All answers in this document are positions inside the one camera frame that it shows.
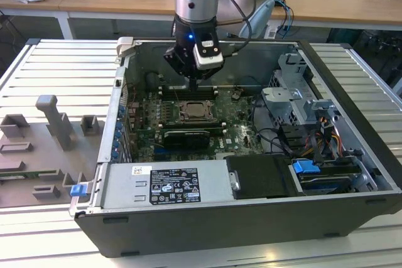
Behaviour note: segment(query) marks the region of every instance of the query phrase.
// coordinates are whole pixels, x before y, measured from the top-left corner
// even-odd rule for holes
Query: gray plastic part
[[[73,180],[73,178],[71,178],[70,174],[65,173],[64,179],[63,179],[63,183],[62,183],[62,187],[63,187],[68,193],[70,193],[71,187],[72,187],[73,185],[76,185],[75,181]]]
[[[38,199],[53,199],[60,197],[60,191],[55,185],[36,185],[33,187],[32,195]]]
[[[29,38],[25,45],[38,45],[40,42],[40,38]]]
[[[71,134],[71,132],[73,131],[73,127],[71,126],[71,122],[68,119],[67,114],[66,113],[60,113],[60,118],[62,119],[64,129],[67,131],[68,134]],[[54,136],[55,134],[53,133],[50,125],[46,125],[46,126],[47,126],[47,128],[49,130],[50,135]]]
[[[57,98],[56,95],[41,95],[36,101],[36,108],[45,113],[49,122],[52,133],[55,134],[58,142],[64,151],[68,151],[71,147],[71,138],[68,131],[63,125],[60,114],[56,108]]]
[[[20,127],[29,127],[22,114],[8,114],[0,124],[0,130],[7,138],[23,137]]]
[[[81,182],[87,182],[87,178],[85,177],[83,172],[81,172],[79,174],[77,183],[81,183]]]
[[[23,161],[0,161],[0,172],[17,172],[25,168]]]
[[[64,179],[64,174],[60,169],[56,170],[54,173],[42,173],[38,176],[43,181],[56,181]]]
[[[12,142],[0,145],[0,153],[25,153],[32,151],[33,146],[30,142]]]
[[[99,123],[96,115],[84,115],[81,119],[81,129],[84,136],[98,135]]]

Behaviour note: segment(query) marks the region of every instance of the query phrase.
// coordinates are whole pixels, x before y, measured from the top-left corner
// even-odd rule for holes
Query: wooden desk
[[[402,29],[402,0],[286,0],[295,12],[294,25],[326,28]],[[63,35],[74,37],[69,18],[172,20],[173,0],[46,0],[22,4],[0,0],[5,14],[51,16]],[[275,8],[272,22],[284,18]]]

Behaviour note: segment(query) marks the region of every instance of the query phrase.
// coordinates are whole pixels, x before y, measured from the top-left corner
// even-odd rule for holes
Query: slotted aluminum surface
[[[0,90],[0,121],[6,114],[23,114],[28,122],[45,121],[35,107],[41,94],[57,96],[59,112],[70,121],[95,114],[106,118],[117,58],[116,41],[41,40]]]
[[[353,50],[333,44],[312,44],[312,47],[402,163],[401,99]],[[313,83],[323,98],[330,98],[318,79],[313,78]]]
[[[74,49],[80,43],[85,49],[114,48],[115,41],[80,41],[80,40],[45,40],[36,49],[60,48]],[[327,52],[327,45],[318,51]],[[343,48],[334,51],[345,52]],[[333,69],[360,70],[357,64],[336,64]],[[15,66],[19,70],[114,70],[113,62],[102,63],[27,63],[22,59]],[[37,87],[18,87],[14,89],[9,82],[0,91],[1,107],[29,107],[35,109],[36,96],[40,94],[58,95],[59,106],[77,108],[96,108],[107,105],[110,86],[51,86],[52,78],[40,78],[46,85]],[[346,91],[353,92],[353,85],[344,86]],[[383,101],[381,91],[376,85],[360,85],[361,92],[371,94],[369,100]],[[366,114],[372,122],[401,121],[398,113],[377,115],[377,112]],[[42,117],[31,117],[31,120],[43,120]],[[333,267],[401,267],[402,266],[402,212],[395,215],[376,217],[347,237],[324,240],[307,240],[301,242],[285,242],[280,244],[236,247],[228,249],[202,250],[138,256],[120,259],[107,259],[100,255],[96,246],[79,229],[68,215],[67,205],[49,206],[47,211],[29,208],[25,212],[17,209],[0,210],[0,266],[9,267],[91,267],[113,268],[152,268],[152,267],[300,267],[300,268],[333,268]],[[188,234],[189,240],[196,240]]]

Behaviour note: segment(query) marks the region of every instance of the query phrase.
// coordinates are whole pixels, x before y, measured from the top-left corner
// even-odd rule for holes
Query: warning label
[[[153,169],[149,202],[152,205],[201,202],[197,169]]]

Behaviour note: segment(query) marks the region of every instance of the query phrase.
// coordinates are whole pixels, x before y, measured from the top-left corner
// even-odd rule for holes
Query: blue tab
[[[87,196],[88,185],[73,185],[71,187],[70,196],[71,197],[84,197]]]
[[[293,163],[293,168],[298,173],[319,173],[320,168],[313,164],[312,160],[298,160]]]

